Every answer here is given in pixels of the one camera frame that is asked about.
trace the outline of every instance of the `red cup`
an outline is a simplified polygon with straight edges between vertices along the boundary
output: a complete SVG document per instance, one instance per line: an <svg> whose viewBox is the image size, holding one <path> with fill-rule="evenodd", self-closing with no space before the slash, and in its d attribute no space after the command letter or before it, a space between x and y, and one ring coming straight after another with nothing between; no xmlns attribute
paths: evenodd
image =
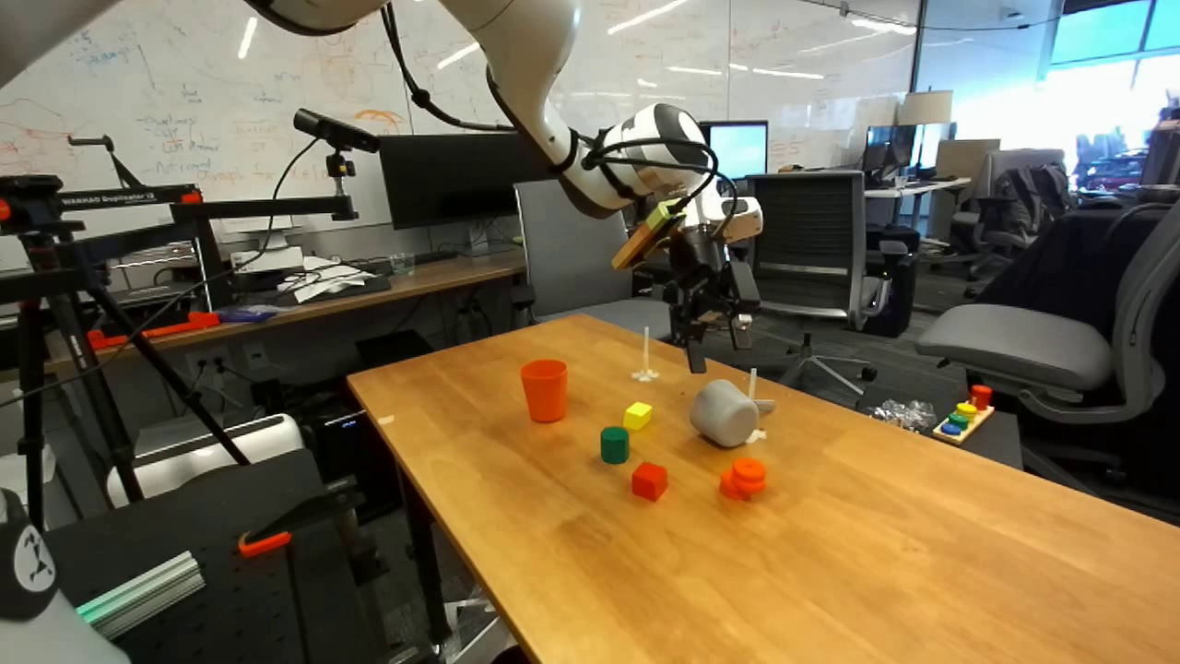
<svg viewBox="0 0 1180 664"><path fill-rule="evenodd" d="M551 424L565 415L565 363L526 363L519 367L526 415Z"/></svg>

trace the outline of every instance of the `yellow block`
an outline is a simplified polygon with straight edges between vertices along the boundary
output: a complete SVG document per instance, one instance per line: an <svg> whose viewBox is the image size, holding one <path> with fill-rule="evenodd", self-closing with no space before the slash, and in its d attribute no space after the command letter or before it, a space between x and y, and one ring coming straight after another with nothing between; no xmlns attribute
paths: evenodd
<svg viewBox="0 0 1180 664"><path fill-rule="evenodd" d="M653 419L653 407L650 402L632 402L627 408L623 408L623 426L627 430L637 430L637 426L644 426Z"/></svg>
<svg viewBox="0 0 1180 664"><path fill-rule="evenodd" d="M980 408L972 402L954 407L967 419L972 419Z"/></svg>

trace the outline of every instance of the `green block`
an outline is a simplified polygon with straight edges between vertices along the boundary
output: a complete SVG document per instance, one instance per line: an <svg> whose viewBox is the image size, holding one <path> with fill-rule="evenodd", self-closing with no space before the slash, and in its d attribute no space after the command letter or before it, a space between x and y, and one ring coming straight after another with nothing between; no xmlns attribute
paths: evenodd
<svg viewBox="0 0 1180 664"><path fill-rule="evenodd" d="M600 460L606 465L627 465L627 457L632 457L627 426L600 426Z"/></svg>

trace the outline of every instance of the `cable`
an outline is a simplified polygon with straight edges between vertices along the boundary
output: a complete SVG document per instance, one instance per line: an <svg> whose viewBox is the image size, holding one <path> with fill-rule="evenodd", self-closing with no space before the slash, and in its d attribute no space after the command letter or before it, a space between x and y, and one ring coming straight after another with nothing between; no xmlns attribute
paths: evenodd
<svg viewBox="0 0 1180 664"><path fill-rule="evenodd" d="M291 172L294 162L297 162L311 147L318 147L318 144L319 144L319 137L307 140L303 152L294 152L294 156L286 157L281 182L278 182L274 192L270 192L270 203L281 200L286 172ZM248 267L254 267L254 263L264 256L270 238L274 238L274 215L264 219L264 235L260 235L258 251L254 251L248 263L231 267L230 275L238 274L238 269L248 269Z"/></svg>
<svg viewBox="0 0 1180 664"><path fill-rule="evenodd" d="M606 162L659 166L659 169L698 169L698 172L705 172L701 166L657 162L657 157L606 157ZM714 169L713 176L736 200L736 183L735 183L728 172ZM713 235L728 235L735 215L736 215L736 206L728 206L728 219L724 219L724 226L719 226Z"/></svg>
<svg viewBox="0 0 1180 664"><path fill-rule="evenodd" d="M698 172L705 172L705 182L701 182L692 192L687 192L687 197L672 206L672 215L687 209L687 206L719 176L719 157L714 157L714 152L713 152L707 144L676 140L676 137L662 137L662 140L657 140L657 137L650 137L650 140L618 140L618 144L608 144L608 147L591 144L591 156L583 157L583 166L597 166L597 162L606 162L613 152L627 152L627 147L692 147L692 152L705 152L705 156L707 156L707 169L705 169L705 166L689 166L689 162L653 162L653 166L662 166L662 169L698 169Z"/></svg>
<svg viewBox="0 0 1180 664"><path fill-rule="evenodd" d="M465 123L465 117L447 115L447 109L431 99L431 91L421 90L421 86L413 82L413 72L409 72L409 62L407 62L407 53L403 53L403 38L399 38L394 3L385 3L385 8L380 8L380 19L385 19L385 34L387 34L391 53L394 53L394 58L399 58L399 71L403 71L403 82L407 82L407 90L409 90L413 107L421 107L421 109L429 109L429 115L435 115L439 123L458 124L458 128L512 128L512 124L484 124L484 123Z"/></svg>
<svg viewBox="0 0 1180 664"><path fill-rule="evenodd" d="M319 144L319 140L313 137L303 152L294 152L294 156L286 157L284 172L278 176L278 183L274 183L274 192L270 192L270 203L281 200L284 182L291 176L294 162L297 162L313 144ZM258 263L258 259L264 256L270 235L274 235L274 215L270 215L270 222L264 222L264 238L260 238L258 256L251 256L244 267L251 267L251 263ZM145 333L149 333L158 316L165 316L179 299L188 299L192 290L198 290L198 289L205 289L205 283L230 280L237 269L221 269L221 274L213 274L213 275L205 275L205 280L195 280L195 283L179 289L179 290L176 290L171 301L161 301L149 322L141 322L120 345L114 345L114 349L102 355L102 358L125 355L125 349L134 345L134 335L145 335ZM79 378L83 378L83 375L91 375L91 374L99 374L99 365L91 365L91 367L83 367L83 374L75 374L69 378L42 385L37 391L21 391L21 396L11 396L11 398L0 398L0 408L17 407L17 402L26 402L31 396L45 396L45 391L53 391L53 387L59 387L59 385L79 385Z"/></svg>

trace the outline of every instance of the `red block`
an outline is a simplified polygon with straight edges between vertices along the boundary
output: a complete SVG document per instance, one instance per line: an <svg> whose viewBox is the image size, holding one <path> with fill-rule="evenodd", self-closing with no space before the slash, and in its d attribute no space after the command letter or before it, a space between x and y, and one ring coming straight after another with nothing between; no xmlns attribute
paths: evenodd
<svg viewBox="0 0 1180 664"><path fill-rule="evenodd" d="M741 501L762 493L766 492L766 465L761 465L755 457L741 457L736 465L730 465L724 472L719 492L730 498L741 498Z"/></svg>
<svg viewBox="0 0 1180 664"><path fill-rule="evenodd" d="M650 498L650 501L659 501L659 493L667 492L667 467L640 460L640 465L632 472L632 492L640 493L640 498Z"/></svg>

